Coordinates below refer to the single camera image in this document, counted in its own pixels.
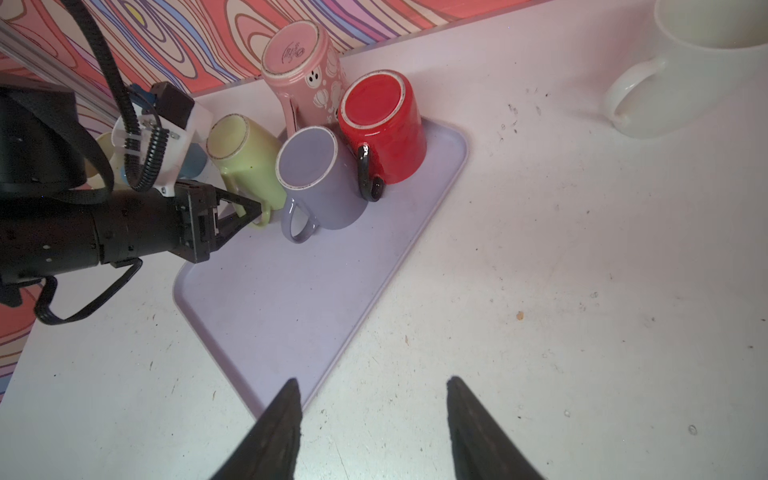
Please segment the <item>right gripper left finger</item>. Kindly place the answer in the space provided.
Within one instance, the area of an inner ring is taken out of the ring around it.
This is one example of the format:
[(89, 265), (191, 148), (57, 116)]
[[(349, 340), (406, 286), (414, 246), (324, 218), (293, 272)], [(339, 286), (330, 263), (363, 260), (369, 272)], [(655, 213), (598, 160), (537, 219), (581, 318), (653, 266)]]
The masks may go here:
[(291, 378), (212, 479), (293, 479), (302, 417), (299, 384)]

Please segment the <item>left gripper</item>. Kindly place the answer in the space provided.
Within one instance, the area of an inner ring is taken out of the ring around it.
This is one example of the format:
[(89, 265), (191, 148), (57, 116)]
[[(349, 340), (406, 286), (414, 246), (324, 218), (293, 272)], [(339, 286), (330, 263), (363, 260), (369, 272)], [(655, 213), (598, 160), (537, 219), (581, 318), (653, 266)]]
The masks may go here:
[(207, 261), (262, 215), (259, 202), (197, 181), (178, 181), (174, 192), (178, 241), (172, 253), (193, 264)]

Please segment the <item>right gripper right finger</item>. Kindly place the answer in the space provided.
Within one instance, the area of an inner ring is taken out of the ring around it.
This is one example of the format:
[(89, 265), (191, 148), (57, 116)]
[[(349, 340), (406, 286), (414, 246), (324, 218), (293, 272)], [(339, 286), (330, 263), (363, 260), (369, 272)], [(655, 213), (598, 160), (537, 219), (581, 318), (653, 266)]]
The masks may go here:
[(457, 479), (544, 479), (458, 376), (447, 382), (447, 412)]

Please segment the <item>light green mug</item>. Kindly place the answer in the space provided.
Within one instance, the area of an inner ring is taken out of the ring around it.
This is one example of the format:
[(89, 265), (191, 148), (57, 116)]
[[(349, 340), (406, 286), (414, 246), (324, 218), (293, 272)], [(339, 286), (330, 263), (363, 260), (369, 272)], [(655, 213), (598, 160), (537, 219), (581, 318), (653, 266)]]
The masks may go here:
[(262, 213), (252, 223), (254, 228), (266, 227), (272, 212), (285, 205), (286, 192), (276, 175), (280, 148), (277, 137), (237, 113), (219, 119), (206, 140), (208, 156), (226, 189), (261, 204)]

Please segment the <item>purple grey mug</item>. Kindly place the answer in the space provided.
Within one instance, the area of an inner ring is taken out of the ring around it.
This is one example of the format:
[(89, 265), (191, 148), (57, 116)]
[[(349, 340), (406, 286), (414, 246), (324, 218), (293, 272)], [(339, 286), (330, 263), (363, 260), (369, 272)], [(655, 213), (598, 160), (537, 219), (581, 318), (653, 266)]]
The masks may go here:
[(286, 192), (282, 232), (294, 244), (306, 242), (319, 228), (352, 225), (368, 206), (358, 185), (356, 157), (327, 127), (305, 127), (288, 138), (275, 171)]

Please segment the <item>white mug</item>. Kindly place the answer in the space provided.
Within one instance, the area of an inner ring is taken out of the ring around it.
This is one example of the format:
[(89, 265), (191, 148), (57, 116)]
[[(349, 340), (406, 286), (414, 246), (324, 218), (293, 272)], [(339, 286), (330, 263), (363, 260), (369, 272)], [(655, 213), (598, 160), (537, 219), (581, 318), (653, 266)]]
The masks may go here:
[(601, 112), (626, 136), (666, 135), (766, 62), (766, 2), (657, 1)]

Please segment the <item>blue textured mug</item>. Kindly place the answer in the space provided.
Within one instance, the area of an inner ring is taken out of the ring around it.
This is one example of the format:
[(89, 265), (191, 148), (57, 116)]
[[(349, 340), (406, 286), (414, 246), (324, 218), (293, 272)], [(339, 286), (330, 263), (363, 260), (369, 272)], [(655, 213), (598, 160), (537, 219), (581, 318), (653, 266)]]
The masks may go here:
[(201, 175), (208, 161), (204, 148), (198, 143), (191, 143), (185, 155), (181, 169), (180, 179), (195, 179)]

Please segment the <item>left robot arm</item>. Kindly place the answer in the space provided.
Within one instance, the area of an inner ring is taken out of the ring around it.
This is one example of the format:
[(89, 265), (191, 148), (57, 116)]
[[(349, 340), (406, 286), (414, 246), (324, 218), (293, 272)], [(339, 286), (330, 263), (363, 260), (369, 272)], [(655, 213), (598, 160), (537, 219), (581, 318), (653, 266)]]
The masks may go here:
[(16, 308), (25, 287), (42, 290), (34, 313), (46, 325), (61, 273), (109, 264), (122, 275), (72, 315), (83, 320), (140, 270), (146, 256), (206, 261), (266, 209), (195, 180), (180, 167), (210, 123), (193, 99), (161, 82), (149, 96), (124, 84), (108, 43), (81, 1), (65, 5), (90, 45), (122, 121), (118, 152), (126, 187), (80, 124), (74, 92), (11, 74), (1, 77), (1, 301)]

